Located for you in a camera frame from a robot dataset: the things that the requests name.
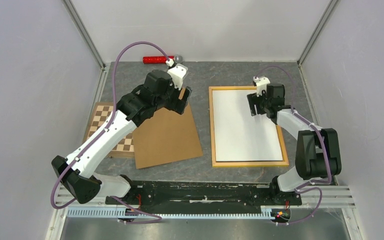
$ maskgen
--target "red wire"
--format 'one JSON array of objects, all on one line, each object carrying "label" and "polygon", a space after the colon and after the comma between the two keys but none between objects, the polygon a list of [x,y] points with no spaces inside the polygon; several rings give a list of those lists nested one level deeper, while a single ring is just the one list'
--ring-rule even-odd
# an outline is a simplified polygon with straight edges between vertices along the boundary
[{"label": "red wire", "polygon": [[138,196],[136,196],[136,198],[139,200],[139,207],[138,208],[140,208],[142,205],[142,196],[140,194],[138,194]]}]

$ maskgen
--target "gray mat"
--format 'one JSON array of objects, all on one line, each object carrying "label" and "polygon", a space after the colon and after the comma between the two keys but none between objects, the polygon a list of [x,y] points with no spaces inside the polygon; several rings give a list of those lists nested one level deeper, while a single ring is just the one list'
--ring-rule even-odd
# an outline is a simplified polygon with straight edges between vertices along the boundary
[{"label": "gray mat", "polygon": [[[296,83],[294,106],[305,118],[312,120],[309,103],[301,81],[298,66],[294,62],[185,62],[189,68],[183,86],[192,88],[189,99],[193,118],[202,146],[203,156],[159,166],[136,169],[133,158],[106,158],[96,169],[99,174],[117,176],[124,174],[132,180],[165,181],[217,181],[217,182],[259,182],[268,183],[274,176],[285,173],[295,165],[296,141],[283,130],[289,167],[212,167],[209,93],[210,86],[251,86],[253,76],[263,67],[277,65],[288,71]],[[112,101],[111,64],[101,102]],[[142,84],[147,73],[154,69],[166,70],[165,64],[144,65],[141,62],[120,62],[116,73],[117,101]],[[280,83],[286,88],[286,103],[290,104],[292,84],[279,69],[269,68],[263,74],[272,83]]]}]

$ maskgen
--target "white wall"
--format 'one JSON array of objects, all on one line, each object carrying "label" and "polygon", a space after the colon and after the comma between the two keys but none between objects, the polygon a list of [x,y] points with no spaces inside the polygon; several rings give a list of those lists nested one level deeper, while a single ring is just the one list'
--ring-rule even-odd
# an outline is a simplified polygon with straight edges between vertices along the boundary
[{"label": "white wall", "polygon": [[[329,0],[72,0],[103,60],[149,41],[187,61],[296,61]],[[128,51],[121,61],[159,52]]]},{"label": "white wall", "polygon": [[339,2],[303,69],[367,239],[384,239],[384,1]]},{"label": "white wall", "polygon": [[44,239],[51,160],[81,143],[99,73],[60,0],[0,0],[0,239]]}]

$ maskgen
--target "gray floor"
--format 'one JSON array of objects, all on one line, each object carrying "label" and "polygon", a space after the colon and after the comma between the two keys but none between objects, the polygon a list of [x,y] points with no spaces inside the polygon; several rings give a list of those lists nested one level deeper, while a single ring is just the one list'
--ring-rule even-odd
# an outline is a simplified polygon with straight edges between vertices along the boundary
[{"label": "gray floor", "polygon": [[[309,210],[293,209],[292,220]],[[276,227],[268,220],[165,219],[160,223],[124,225],[111,218],[67,218],[61,240],[349,240],[340,209],[320,209],[314,218]]]},{"label": "gray floor", "polygon": [[[217,182],[258,182],[268,183],[276,176],[285,173],[295,162],[296,141],[283,131],[289,167],[212,167],[210,144],[209,86],[251,86],[253,76],[263,67],[277,65],[287,70],[296,83],[294,106],[298,112],[312,120],[309,104],[301,81],[298,66],[294,62],[185,62],[188,76],[183,85],[192,88],[190,106],[201,142],[203,156],[178,162],[136,169],[133,158],[106,158],[96,172],[117,176],[125,174],[132,180],[165,181],[217,181]],[[101,102],[112,101],[111,72],[106,80]],[[164,64],[144,65],[141,62],[121,62],[116,73],[117,100],[134,87],[142,84],[147,73],[154,69],[165,70]],[[292,97],[292,84],[287,76],[276,68],[269,68],[263,74],[272,83],[281,83],[286,88],[286,102]]]}]

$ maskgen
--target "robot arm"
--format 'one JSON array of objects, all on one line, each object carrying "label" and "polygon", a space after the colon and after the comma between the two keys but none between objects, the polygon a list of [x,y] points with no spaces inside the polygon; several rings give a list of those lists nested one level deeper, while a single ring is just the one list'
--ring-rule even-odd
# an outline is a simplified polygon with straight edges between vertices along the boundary
[{"label": "robot arm", "polygon": [[[57,176],[69,166],[68,163],[75,161],[61,183],[79,203],[87,203],[95,196],[123,197],[130,189],[129,182],[122,176],[94,173],[95,169],[118,142],[146,119],[150,119],[155,111],[166,108],[183,114],[192,92],[190,87],[186,87],[182,99],[179,99],[188,68],[173,62],[167,64],[170,66],[167,72],[154,70],[148,73],[144,84],[121,97],[116,109],[111,113],[115,114],[115,117],[108,128],[107,123],[111,115],[105,124],[74,152],[67,157],[56,156],[52,160],[52,167]],[[91,142],[92,145],[78,158],[79,153]]]},{"label": "robot arm", "polygon": [[254,78],[256,93],[247,95],[251,115],[266,115],[272,122],[290,133],[296,140],[295,166],[277,177],[276,188],[281,192],[293,192],[302,184],[325,178],[327,169],[322,153],[321,143],[314,125],[320,131],[326,147],[330,173],[332,176],[341,172],[341,156],[338,134],[332,128],[321,128],[314,123],[306,124],[297,116],[298,112],[285,105],[285,86],[270,83],[266,77]]}]

